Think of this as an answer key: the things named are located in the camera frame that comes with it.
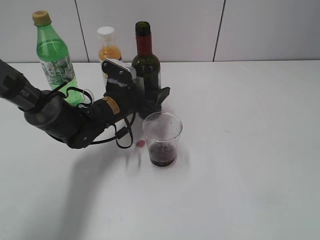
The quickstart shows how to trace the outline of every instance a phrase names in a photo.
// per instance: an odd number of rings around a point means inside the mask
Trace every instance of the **white bottle cap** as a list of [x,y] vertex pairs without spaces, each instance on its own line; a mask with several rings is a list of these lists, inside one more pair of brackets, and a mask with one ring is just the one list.
[[102,26],[96,32],[100,40],[112,40],[115,38],[115,29],[111,26]]

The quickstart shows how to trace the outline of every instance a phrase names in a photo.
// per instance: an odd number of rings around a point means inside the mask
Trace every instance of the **dark green glass bottle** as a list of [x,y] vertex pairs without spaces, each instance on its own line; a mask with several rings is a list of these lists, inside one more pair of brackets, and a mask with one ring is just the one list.
[[[160,62],[152,53],[152,40],[150,24],[139,21],[135,25],[135,38],[137,56],[132,61],[136,70],[136,85],[144,93],[145,98],[150,100],[151,92],[161,88]],[[157,106],[157,112],[161,111],[161,105]],[[139,112],[141,118],[145,119],[152,112],[146,109]]]

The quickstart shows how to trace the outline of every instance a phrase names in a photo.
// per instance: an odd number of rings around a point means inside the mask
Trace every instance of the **bottle cap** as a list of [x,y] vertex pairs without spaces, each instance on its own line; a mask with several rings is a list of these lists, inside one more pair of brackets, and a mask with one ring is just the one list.
[[51,23],[49,13],[44,10],[32,13],[32,19],[36,26],[45,26]]
[[100,40],[112,40],[115,38],[115,29],[111,26],[102,26],[96,31],[98,33],[98,39]]
[[135,24],[136,36],[149,36],[151,34],[150,24],[147,21],[139,21]]

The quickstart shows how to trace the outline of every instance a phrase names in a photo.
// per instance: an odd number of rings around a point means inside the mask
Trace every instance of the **plastic cup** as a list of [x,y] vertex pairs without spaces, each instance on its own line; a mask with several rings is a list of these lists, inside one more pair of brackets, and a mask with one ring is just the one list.
[[181,120],[169,112],[155,112],[145,118],[142,128],[151,162],[159,167],[172,164],[183,129]]

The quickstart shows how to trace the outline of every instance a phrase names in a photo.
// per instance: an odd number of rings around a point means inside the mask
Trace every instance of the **red droplet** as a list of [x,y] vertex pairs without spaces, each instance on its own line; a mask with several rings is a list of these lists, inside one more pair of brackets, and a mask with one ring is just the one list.
[[146,141],[145,140],[140,140],[135,144],[135,146],[137,148],[143,148],[145,145],[146,145]]

